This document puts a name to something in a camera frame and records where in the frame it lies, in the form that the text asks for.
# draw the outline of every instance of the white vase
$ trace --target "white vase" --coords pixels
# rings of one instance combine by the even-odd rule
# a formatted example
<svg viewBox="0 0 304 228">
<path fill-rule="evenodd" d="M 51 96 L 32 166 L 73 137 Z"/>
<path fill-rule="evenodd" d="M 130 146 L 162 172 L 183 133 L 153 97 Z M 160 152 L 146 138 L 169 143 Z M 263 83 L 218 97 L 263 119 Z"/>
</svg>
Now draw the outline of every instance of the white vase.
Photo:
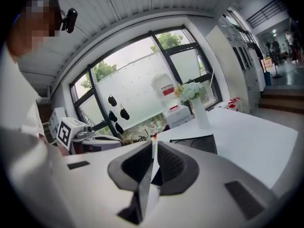
<svg viewBox="0 0 304 228">
<path fill-rule="evenodd" d="M 190 100 L 194 110 L 194 116 L 200 129 L 210 128 L 207 112 L 200 100 L 200 97 Z"/>
</svg>

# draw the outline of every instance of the ceiling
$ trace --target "ceiling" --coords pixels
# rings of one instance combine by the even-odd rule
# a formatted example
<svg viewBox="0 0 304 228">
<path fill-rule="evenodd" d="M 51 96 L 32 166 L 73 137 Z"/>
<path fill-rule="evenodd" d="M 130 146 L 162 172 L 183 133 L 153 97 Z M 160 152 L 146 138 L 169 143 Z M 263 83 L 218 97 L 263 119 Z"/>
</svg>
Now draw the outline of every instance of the ceiling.
<svg viewBox="0 0 304 228">
<path fill-rule="evenodd" d="M 21 57 L 18 64 L 25 78 L 40 96 L 46 96 L 48 86 L 54 92 L 58 78 L 62 76 L 71 56 L 79 53 L 79 48 L 94 35 L 115 23 L 136 14 L 165 9 L 175 11 L 188 9 L 187 11 L 201 11 L 212 16 L 220 16 L 232 2 L 232 0 L 59 0 L 63 11 L 67 12 L 70 8 L 74 8 L 78 12 L 73 36 L 62 31 L 59 37 L 50 38 L 37 52 Z"/>
</svg>

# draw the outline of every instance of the white table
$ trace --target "white table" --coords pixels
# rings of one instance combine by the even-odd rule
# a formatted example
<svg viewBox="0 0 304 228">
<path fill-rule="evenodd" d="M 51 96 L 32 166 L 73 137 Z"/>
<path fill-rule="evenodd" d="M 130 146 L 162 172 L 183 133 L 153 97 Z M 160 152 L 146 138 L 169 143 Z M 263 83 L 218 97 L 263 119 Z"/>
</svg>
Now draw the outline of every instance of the white table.
<svg viewBox="0 0 304 228">
<path fill-rule="evenodd" d="M 157 141 L 214 134 L 218 155 L 227 158 L 272 188 L 290 158 L 298 132 L 248 114 L 223 108 L 207 112 L 210 129 L 199 129 L 196 120 L 157 135 Z M 157 147 L 152 179 L 159 168 Z"/>
</svg>

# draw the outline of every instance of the red object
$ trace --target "red object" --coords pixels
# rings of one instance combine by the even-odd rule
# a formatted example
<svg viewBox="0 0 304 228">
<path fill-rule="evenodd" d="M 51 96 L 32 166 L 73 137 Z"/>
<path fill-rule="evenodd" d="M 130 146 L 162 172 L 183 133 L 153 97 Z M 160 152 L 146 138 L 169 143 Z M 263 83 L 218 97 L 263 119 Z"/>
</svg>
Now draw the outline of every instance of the red object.
<svg viewBox="0 0 304 228">
<path fill-rule="evenodd" d="M 235 106 L 234 101 L 228 103 L 229 108 L 234 108 Z"/>
<path fill-rule="evenodd" d="M 173 85 L 167 85 L 167 86 L 161 88 L 161 90 L 162 90 L 163 95 L 166 96 L 166 95 L 174 92 L 174 87 L 173 87 Z"/>
<path fill-rule="evenodd" d="M 173 110 L 174 108 L 177 108 L 177 107 L 178 107 L 178 105 L 175 105 L 174 107 L 171 107 L 170 111 Z"/>
</svg>

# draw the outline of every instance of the white flower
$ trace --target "white flower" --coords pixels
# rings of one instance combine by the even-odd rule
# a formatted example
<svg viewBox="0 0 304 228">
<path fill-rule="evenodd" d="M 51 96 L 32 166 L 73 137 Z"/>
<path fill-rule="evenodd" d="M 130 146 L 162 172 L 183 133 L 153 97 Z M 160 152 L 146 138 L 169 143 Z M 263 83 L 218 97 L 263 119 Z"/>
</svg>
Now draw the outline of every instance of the white flower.
<svg viewBox="0 0 304 228">
<path fill-rule="evenodd" d="M 179 94 L 179 97 L 182 101 L 188 101 L 200 96 L 200 90 L 203 88 L 203 85 L 200 83 L 189 83 L 184 84 L 183 88 Z"/>
</svg>

